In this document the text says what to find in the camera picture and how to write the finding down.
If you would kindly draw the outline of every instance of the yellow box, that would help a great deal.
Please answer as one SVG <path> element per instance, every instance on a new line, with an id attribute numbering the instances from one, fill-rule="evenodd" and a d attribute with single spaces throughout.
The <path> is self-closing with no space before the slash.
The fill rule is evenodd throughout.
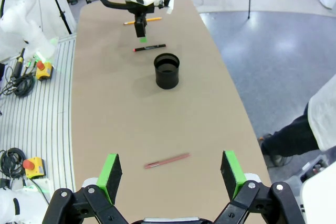
<path id="1" fill-rule="evenodd" d="M 44 63 L 44 69 L 40 70 L 37 68 L 36 70 L 36 78 L 39 81 L 43 81 L 46 79 L 50 79 L 51 76 L 53 75 L 53 66 L 50 62 Z"/>
<path id="2" fill-rule="evenodd" d="M 27 178 L 36 178 L 36 177 L 42 177 L 46 175 L 45 168 L 44 168 L 44 161 L 40 157 L 33 157 L 29 158 L 29 161 L 31 161 L 34 164 L 33 170 L 25 169 Z"/>

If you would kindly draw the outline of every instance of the yellow pencil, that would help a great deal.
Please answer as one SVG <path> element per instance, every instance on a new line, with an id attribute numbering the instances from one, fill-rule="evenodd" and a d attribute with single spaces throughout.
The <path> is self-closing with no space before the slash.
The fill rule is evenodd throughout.
<path id="1" fill-rule="evenodd" d="M 160 19 L 162 19 L 162 18 L 147 18 L 146 20 L 147 21 L 155 21 L 155 20 L 160 20 Z M 135 21 L 125 22 L 124 25 L 132 25 L 134 23 L 135 23 Z"/>

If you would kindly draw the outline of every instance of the metal grating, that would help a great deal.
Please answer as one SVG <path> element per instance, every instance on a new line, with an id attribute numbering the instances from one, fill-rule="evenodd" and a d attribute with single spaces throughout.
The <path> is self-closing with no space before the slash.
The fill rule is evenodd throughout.
<path id="1" fill-rule="evenodd" d="M 54 190 L 75 188 L 70 124 L 75 43 L 76 35 L 59 41 L 51 80 L 36 81 L 24 98 L 11 94 L 0 99 L 0 150 L 16 147 L 27 158 L 42 157 Z M 8 65 L 14 68 L 15 62 Z"/>

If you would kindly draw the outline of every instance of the black cylinder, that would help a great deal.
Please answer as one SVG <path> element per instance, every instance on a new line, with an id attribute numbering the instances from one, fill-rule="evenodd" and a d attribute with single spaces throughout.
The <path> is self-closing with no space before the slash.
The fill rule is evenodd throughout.
<path id="1" fill-rule="evenodd" d="M 161 54 L 154 60 L 156 84 L 162 89 L 172 89 L 178 84 L 180 61 L 173 54 Z"/>

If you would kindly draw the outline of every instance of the table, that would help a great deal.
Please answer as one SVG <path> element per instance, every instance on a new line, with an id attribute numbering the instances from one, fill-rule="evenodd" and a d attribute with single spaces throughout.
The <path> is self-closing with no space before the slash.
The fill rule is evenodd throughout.
<path id="1" fill-rule="evenodd" d="M 252 126 L 232 79 L 191 0 L 172 14 L 148 17 L 147 45 L 136 38 L 127 11 L 96 2 L 81 11 L 72 82 L 72 152 L 77 189 L 97 177 L 109 153 L 123 170 L 116 206 L 128 222 L 144 217 L 199 216 L 214 220 L 228 203 L 220 174 L 223 150 L 234 150 L 245 172 L 270 185 Z M 180 59 L 180 82 L 155 83 L 154 58 Z M 184 160 L 147 163 L 189 152 Z M 250 222 L 262 223 L 261 216 Z"/>

